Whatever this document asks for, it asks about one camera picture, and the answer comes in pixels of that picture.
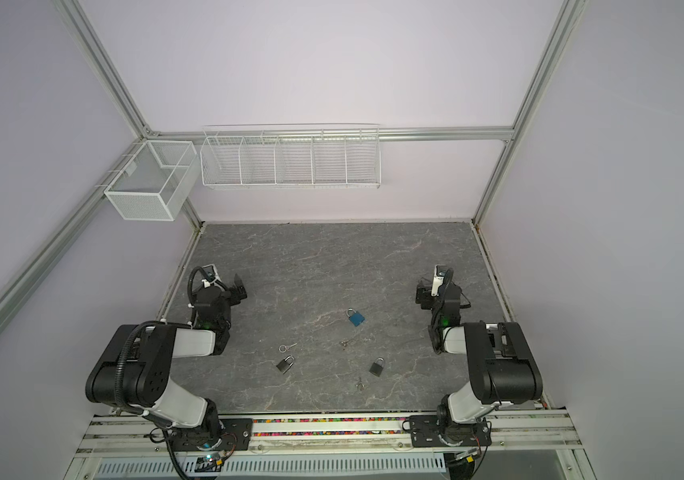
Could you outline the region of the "key with ring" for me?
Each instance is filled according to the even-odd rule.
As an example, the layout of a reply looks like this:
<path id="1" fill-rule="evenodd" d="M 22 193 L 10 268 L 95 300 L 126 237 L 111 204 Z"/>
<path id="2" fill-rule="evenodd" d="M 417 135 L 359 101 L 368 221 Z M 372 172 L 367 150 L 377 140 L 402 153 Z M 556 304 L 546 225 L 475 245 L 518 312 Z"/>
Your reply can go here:
<path id="1" fill-rule="evenodd" d="M 279 346 L 278 351 L 280 353 L 287 353 L 289 350 L 292 348 L 296 347 L 297 343 L 291 343 L 291 344 L 282 344 Z"/>

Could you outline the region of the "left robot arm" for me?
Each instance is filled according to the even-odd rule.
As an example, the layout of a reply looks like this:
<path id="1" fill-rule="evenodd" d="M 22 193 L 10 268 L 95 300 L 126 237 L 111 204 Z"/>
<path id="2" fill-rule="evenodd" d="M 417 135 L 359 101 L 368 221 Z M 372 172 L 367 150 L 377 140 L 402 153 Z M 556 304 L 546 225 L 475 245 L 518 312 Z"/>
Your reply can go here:
<path id="1" fill-rule="evenodd" d="M 85 394 L 92 403 L 142 417 L 177 450 L 236 450 L 249 433 L 224 423 L 216 403 L 196 395 L 171 376 L 176 359 L 224 353 L 232 308 L 248 298 L 242 278 L 228 284 L 214 264 L 195 267 L 187 282 L 191 318 L 125 324 L 118 328 L 90 373 Z"/>

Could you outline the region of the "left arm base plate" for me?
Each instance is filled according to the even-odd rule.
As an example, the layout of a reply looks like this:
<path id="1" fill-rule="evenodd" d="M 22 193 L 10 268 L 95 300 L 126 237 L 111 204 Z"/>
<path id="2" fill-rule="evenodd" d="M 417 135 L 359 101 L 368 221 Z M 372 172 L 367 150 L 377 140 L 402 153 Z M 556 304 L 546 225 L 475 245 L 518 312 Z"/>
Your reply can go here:
<path id="1" fill-rule="evenodd" d="M 253 436 L 254 419 L 231 417 L 220 420 L 217 438 L 199 429 L 174 429 L 170 441 L 175 452 L 246 451 Z"/>

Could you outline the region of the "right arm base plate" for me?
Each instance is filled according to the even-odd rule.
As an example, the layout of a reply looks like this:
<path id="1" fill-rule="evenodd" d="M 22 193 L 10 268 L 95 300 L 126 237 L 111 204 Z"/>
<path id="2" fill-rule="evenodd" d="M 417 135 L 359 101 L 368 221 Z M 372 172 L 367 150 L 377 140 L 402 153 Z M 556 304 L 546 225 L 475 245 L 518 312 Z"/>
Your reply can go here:
<path id="1" fill-rule="evenodd" d="M 437 414 L 412 415 L 402 422 L 416 448 L 487 447 L 492 444 L 490 422 L 473 423 L 440 419 Z"/>

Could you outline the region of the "silver padlock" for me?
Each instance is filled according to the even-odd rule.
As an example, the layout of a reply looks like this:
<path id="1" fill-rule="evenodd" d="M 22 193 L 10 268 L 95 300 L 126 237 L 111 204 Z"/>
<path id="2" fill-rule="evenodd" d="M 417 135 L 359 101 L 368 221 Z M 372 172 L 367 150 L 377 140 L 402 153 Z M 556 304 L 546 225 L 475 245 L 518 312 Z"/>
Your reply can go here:
<path id="1" fill-rule="evenodd" d="M 286 374 L 295 364 L 295 357 L 288 355 L 278 362 L 276 368 L 281 374 Z"/>

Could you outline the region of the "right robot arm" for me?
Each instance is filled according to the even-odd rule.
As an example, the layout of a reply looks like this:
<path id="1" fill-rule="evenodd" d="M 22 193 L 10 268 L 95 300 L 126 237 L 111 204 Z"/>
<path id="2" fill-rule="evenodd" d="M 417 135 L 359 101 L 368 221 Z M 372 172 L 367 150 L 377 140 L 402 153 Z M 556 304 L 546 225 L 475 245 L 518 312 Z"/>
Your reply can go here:
<path id="1" fill-rule="evenodd" d="M 431 313 L 428 333 L 433 351 L 464 356 L 468 380 L 445 395 L 434 414 L 408 419 L 417 448 L 489 446 L 488 415 L 542 397 L 542 376 L 521 326 L 464 322 L 461 314 L 470 301 L 453 277 L 451 267 L 437 265 L 430 280 L 417 284 L 415 302 Z"/>

